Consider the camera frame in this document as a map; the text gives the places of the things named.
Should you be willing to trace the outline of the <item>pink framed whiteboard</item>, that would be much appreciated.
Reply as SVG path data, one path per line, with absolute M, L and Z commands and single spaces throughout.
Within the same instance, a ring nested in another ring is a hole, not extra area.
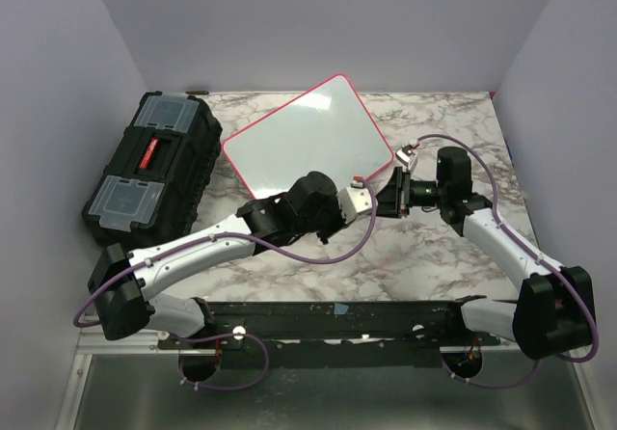
M 394 160 L 382 129 L 342 73 L 228 136 L 222 151 L 256 199 L 284 192 L 313 171 L 340 189 Z

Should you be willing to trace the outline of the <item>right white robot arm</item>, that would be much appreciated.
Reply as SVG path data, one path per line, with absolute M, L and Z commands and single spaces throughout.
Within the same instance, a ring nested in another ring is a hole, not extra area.
M 377 195 L 378 216 L 403 218 L 413 207 L 437 208 L 443 221 L 484 252 L 518 291 L 515 301 L 457 301 L 454 314 L 443 321 L 450 342 L 463 345 L 478 332 L 491 334 L 516 342 L 535 361 L 582 347 L 596 351 L 589 274 L 542 255 L 505 223 L 494 201 L 474 191 L 468 150 L 440 148 L 433 181 L 412 178 L 416 146 L 400 148 L 396 158 L 398 166 Z

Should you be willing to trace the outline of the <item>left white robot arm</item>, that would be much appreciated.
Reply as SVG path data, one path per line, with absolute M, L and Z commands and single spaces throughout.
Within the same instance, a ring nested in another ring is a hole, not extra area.
M 307 234 L 322 242 L 370 209 L 351 188 L 336 189 L 324 174 L 311 172 L 275 196 L 252 200 L 222 222 L 157 247 L 127 251 L 107 247 L 88 281 L 97 325 L 108 340 L 144 329 L 181 336 L 194 348 L 206 346 L 214 326 L 205 305 L 166 295 L 166 289 L 201 271 L 265 251 L 284 251 Z

